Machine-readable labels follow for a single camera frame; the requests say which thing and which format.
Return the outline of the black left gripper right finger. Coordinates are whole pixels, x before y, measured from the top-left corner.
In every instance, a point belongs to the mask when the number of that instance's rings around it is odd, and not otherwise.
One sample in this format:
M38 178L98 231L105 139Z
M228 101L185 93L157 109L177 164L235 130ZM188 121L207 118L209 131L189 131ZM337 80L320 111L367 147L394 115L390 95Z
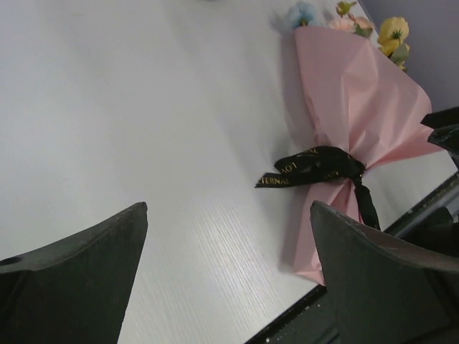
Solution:
M320 201L311 227L342 343L458 342L458 258Z

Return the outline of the pink paper flower bouquet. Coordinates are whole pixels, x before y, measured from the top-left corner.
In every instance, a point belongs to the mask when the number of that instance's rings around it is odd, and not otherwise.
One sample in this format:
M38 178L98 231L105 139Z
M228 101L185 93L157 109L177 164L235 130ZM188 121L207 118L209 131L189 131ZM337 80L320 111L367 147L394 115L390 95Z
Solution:
M400 16L385 19L376 42L374 25L352 13L352 3L339 2L338 16L322 24L315 6L299 1L289 9L299 72L308 114L314 127L313 146L340 148L373 168L435 153L430 129L422 119L432 106L426 92L406 73L406 41L410 32ZM354 185L335 180L308 185L305 211L293 261L296 274L323 284L322 266L313 240L310 212L322 201L357 221Z

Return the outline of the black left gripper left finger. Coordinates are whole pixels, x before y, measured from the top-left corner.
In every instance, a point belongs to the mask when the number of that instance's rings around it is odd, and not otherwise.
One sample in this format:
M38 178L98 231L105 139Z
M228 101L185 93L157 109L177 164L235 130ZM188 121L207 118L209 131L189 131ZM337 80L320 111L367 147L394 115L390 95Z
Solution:
M147 205L1 261L2 343L117 343L146 240Z

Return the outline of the black ribbon gold lettering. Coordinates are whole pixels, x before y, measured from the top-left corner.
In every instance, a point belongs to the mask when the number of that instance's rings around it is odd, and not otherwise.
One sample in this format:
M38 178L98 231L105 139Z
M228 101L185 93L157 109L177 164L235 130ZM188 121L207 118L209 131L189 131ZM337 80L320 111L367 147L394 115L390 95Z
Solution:
M350 180L354 185L358 211L363 223L379 229L379 219L370 190L363 185L365 165L346 151L331 146L316 146L275 162L277 173L265 173L257 188L289 188L335 180Z

